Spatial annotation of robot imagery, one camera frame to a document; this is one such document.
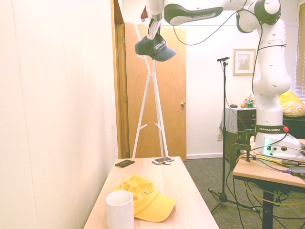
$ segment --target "microphone stand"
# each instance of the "microphone stand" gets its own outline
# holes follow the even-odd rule
[[[240,204],[240,203],[237,203],[237,202],[234,202],[234,201],[231,201],[228,199],[226,193],[225,193],[225,139],[226,139],[226,127],[225,127],[225,101],[226,101],[226,94],[225,94],[225,81],[226,81],[226,76],[225,76],[225,67],[228,65],[228,63],[226,62],[226,60],[229,59],[228,57],[225,57],[225,58],[222,58],[222,59],[218,59],[217,61],[219,62],[223,62],[223,66],[224,66],[224,121],[223,121],[223,189],[222,189],[222,192],[214,192],[213,190],[211,190],[210,188],[208,188],[208,191],[211,193],[211,194],[214,194],[216,195],[218,198],[219,198],[219,202],[217,203],[217,205],[211,210],[211,213],[221,204],[221,203],[225,203],[225,202],[230,202],[230,203],[233,203],[233,204],[236,204],[236,205],[239,205],[243,208],[247,208],[247,209],[250,209],[250,210],[253,210],[255,212],[258,212],[260,210],[256,209],[256,208],[253,208],[253,207],[250,207],[250,206],[246,206],[246,205],[243,205],[243,204]]]

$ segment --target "wooden door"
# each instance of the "wooden door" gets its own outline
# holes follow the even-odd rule
[[[147,25],[138,25],[141,37],[146,35]],[[185,41],[185,30],[176,29],[180,40]],[[157,82],[161,100],[162,115],[165,128],[165,137],[169,156],[180,156],[186,160],[186,106],[185,102],[185,45],[176,38],[173,28],[163,26],[161,35],[167,45],[178,52],[173,58],[165,62],[157,62]],[[138,42],[134,25],[125,24],[126,39],[126,72],[128,95],[129,145],[132,155],[137,126],[140,117],[141,105],[147,79],[145,61],[137,57],[134,45]],[[148,56],[150,68],[153,61]],[[151,78],[146,98],[140,130],[136,157],[160,157],[160,140],[157,123],[156,103]]]

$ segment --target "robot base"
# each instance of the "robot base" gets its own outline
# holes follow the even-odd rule
[[[304,153],[302,154],[300,151],[305,149],[305,145],[301,144],[295,137],[290,134],[281,140],[284,136],[285,134],[257,133],[255,138],[255,148],[259,146],[265,147],[256,149],[254,152],[256,154],[266,156],[305,158],[303,155]]]

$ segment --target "wooden table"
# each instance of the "wooden table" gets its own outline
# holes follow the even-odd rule
[[[161,194],[172,197],[177,203],[169,217],[160,223],[134,219],[135,229],[218,229],[209,208],[180,157],[171,165],[155,165],[153,158],[136,158],[130,166],[113,166],[93,207],[84,229],[106,229],[106,196],[129,175],[140,175],[155,184]],[[124,159],[117,159],[115,164]]]
[[[279,169],[285,167],[271,164]],[[297,176],[292,176],[288,173],[282,173],[272,168],[267,167],[258,160],[246,162],[244,159],[238,161],[233,170],[233,178],[243,181],[253,182],[261,186],[263,189],[274,192],[275,190],[290,190],[305,193],[305,181]],[[274,195],[264,191],[263,198],[273,201]],[[273,214],[273,204],[263,201],[264,209],[267,209]],[[273,226],[273,217],[271,214],[263,211],[263,229],[271,229]]]

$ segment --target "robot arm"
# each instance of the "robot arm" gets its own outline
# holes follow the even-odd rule
[[[285,25],[279,19],[279,0],[146,0],[151,20],[147,38],[153,40],[164,18],[171,25],[217,17],[225,10],[237,11],[237,28],[240,32],[258,31],[260,36],[256,73],[253,83],[256,100],[256,146],[277,142],[288,147],[263,147],[256,153],[302,157],[302,145],[284,132],[283,109],[278,96],[289,90],[291,78],[285,67]]]

